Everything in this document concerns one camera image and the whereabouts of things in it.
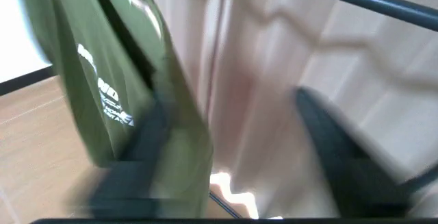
wooden floor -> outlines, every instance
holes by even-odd
[[[72,217],[65,199],[92,167],[56,77],[0,97],[0,223]],[[209,199],[207,218],[231,218]]]

curtain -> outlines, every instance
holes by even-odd
[[[438,159],[437,33],[336,0],[155,1],[209,124],[214,172],[251,192],[260,218],[337,216],[297,86],[339,108],[394,179]]]

black pole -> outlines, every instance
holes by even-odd
[[[340,0],[438,32],[438,10],[405,0]]]

hanging garment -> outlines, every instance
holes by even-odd
[[[212,145],[184,80],[170,35],[152,0],[25,0],[36,39],[60,75],[93,162],[119,160],[157,97],[170,106],[168,137],[152,195],[178,199],[200,217],[208,198]]]

white logo on shirt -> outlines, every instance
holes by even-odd
[[[123,111],[123,108],[118,101],[117,92],[98,76],[97,68],[96,65],[94,65],[91,53],[88,52],[81,44],[77,45],[77,52],[93,67],[94,74],[97,77],[97,87],[99,88],[99,94],[101,96],[103,112],[115,121],[134,126],[134,119],[132,118],[132,115],[129,115]]]

